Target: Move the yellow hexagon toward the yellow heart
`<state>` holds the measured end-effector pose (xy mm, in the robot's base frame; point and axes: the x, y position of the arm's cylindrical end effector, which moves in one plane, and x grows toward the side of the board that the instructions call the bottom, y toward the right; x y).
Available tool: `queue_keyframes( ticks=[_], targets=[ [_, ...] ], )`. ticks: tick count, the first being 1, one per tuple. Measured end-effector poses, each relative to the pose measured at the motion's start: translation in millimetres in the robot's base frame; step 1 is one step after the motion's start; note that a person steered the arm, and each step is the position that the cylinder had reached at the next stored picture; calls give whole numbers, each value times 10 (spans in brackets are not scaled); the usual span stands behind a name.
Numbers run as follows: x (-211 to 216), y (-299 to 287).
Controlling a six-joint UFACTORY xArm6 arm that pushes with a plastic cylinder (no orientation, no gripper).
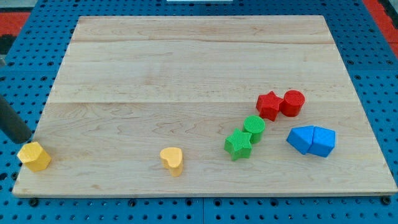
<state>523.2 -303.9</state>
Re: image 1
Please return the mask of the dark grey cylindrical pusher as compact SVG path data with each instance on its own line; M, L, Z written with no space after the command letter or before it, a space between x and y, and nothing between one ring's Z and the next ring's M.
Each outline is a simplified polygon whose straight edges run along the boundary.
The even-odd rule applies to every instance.
M31 130L1 95L1 131L14 143L21 144L31 137Z

